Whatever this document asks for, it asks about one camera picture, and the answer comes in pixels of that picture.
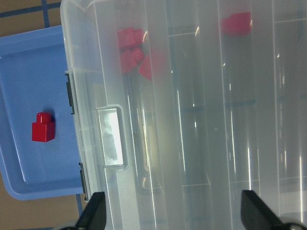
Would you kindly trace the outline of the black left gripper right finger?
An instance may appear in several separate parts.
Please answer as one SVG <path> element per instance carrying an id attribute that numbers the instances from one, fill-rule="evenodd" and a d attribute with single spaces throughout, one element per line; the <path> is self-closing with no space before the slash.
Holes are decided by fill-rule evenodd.
<path id="1" fill-rule="evenodd" d="M 240 216 L 246 230 L 287 229 L 287 226 L 253 190 L 242 190 Z"/>

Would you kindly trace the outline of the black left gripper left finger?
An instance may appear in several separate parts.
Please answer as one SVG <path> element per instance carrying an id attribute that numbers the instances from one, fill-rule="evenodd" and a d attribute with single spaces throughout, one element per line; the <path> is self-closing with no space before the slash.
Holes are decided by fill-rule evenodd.
<path id="1" fill-rule="evenodd" d="M 106 198 L 104 192 L 93 193 L 81 217 L 75 224 L 76 230 L 104 230 L 106 227 Z"/>

